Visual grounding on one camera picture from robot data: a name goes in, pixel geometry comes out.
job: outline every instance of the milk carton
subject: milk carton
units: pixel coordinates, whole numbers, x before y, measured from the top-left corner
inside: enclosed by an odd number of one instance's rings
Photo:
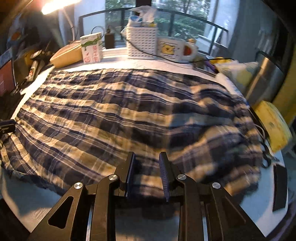
[[[100,62],[103,58],[102,33],[84,35],[80,40],[83,62],[85,64]]]

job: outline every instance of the computer monitor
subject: computer monitor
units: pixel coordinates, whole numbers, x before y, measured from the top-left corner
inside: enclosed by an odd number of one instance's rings
[[[15,75],[13,72],[13,61],[9,60],[0,68],[0,97],[5,93],[12,92],[16,87]]]

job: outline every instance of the black phone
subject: black phone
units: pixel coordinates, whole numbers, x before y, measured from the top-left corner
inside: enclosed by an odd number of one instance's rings
[[[274,165],[274,206],[272,211],[282,209],[287,202],[288,173],[287,168]]]

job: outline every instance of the yellow container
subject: yellow container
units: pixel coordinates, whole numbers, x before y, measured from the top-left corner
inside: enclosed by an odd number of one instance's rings
[[[81,60],[81,42],[75,41],[57,51],[55,55],[51,57],[50,62],[59,69]]]
[[[292,138],[292,134],[277,108],[272,103],[261,101],[255,112],[268,132],[272,151],[276,153],[283,149]]]

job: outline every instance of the metal screw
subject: metal screw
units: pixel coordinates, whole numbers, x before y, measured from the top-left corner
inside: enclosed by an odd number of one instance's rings
[[[109,176],[109,180],[110,180],[110,181],[114,181],[114,180],[116,180],[117,178],[118,178],[118,176],[115,175],[115,174],[112,174],[112,175]]]
[[[75,183],[75,184],[74,184],[74,188],[75,188],[75,189],[80,189],[80,188],[82,188],[82,186],[83,186],[82,183]]]
[[[219,189],[221,187],[220,183],[213,183],[212,187],[215,189]]]
[[[177,176],[177,178],[178,178],[179,180],[185,180],[185,179],[186,179],[186,175],[184,175],[184,174],[179,174],[179,175]]]

